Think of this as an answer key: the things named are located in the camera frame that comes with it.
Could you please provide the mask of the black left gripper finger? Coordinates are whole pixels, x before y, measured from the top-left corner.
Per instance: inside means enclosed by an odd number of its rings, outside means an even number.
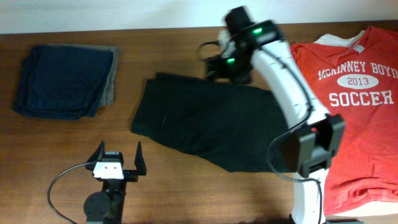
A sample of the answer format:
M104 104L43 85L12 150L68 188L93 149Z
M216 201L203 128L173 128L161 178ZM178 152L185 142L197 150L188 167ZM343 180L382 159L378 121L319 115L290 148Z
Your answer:
M136 171L137 171L138 175L146 175L147 174L147 167L146 167L146 163L145 163L144 156L142 153L142 145L141 145L140 141L137 144L134 165L136 167Z
M98 162L102 160L104 154L105 142L101 141L96 151L89 157L87 162Z

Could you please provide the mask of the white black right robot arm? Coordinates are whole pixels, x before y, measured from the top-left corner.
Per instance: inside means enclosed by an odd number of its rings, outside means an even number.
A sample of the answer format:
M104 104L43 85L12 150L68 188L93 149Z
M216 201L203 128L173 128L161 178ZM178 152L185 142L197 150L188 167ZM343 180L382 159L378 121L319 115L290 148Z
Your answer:
M224 22L226 29L215 41L221 52L204 60L205 78L248 84L251 70L256 70L265 79L288 125L271 141L266 157L277 149L293 173L287 177L268 164L274 174L294 184L290 222L326 223L325 181L341 144L343 118L332 115L314 94L274 22L254 22L244 6L230 10Z

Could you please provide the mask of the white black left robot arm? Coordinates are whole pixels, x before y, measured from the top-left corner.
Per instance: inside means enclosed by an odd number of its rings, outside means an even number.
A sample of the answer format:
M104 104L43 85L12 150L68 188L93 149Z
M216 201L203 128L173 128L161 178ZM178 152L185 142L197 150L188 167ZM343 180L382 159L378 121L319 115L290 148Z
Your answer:
M88 224L121 223L129 182L137 182L147 174L141 143L137 144L134 170L123 169L121 152L105 151L102 141L97 150L87 160L85 168L92 171L93 177L102 183L102 189L88 196L83 210Z

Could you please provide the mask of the black shorts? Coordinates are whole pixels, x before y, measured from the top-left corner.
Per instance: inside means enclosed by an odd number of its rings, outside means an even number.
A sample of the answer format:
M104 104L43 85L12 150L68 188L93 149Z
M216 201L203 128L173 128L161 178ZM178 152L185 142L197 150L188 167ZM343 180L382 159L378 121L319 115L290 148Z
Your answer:
M157 73L146 82L131 132L228 172L288 172L272 140L287 123L270 91Z

